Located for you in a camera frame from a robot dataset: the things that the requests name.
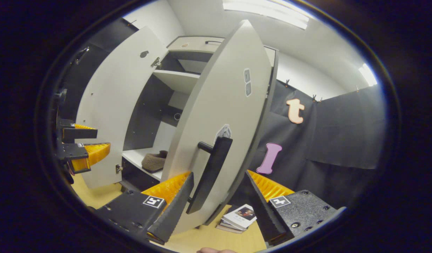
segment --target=ceiling light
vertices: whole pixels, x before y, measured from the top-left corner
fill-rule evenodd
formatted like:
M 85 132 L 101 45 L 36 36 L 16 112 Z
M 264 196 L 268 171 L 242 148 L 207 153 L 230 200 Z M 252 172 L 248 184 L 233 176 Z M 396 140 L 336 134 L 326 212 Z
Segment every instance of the ceiling light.
M 369 86 L 377 84 L 377 80 L 375 79 L 374 74 L 370 70 L 369 66 L 367 66 L 367 64 L 363 64 L 362 67 L 360 67 L 358 70 L 362 74 L 364 79 L 366 79 L 366 82 L 369 84 Z
M 303 30 L 308 26 L 309 18 L 298 11 L 267 0 L 223 0 L 224 10 L 255 13 L 284 21 Z

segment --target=brown slipper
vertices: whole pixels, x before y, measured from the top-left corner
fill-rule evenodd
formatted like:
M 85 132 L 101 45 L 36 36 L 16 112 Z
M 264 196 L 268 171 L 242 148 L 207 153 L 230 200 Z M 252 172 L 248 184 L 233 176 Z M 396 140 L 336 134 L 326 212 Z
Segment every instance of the brown slipper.
M 167 151 L 161 150 L 159 154 L 147 154 L 141 162 L 142 168 L 150 173 L 157 172 L 164 167 Z

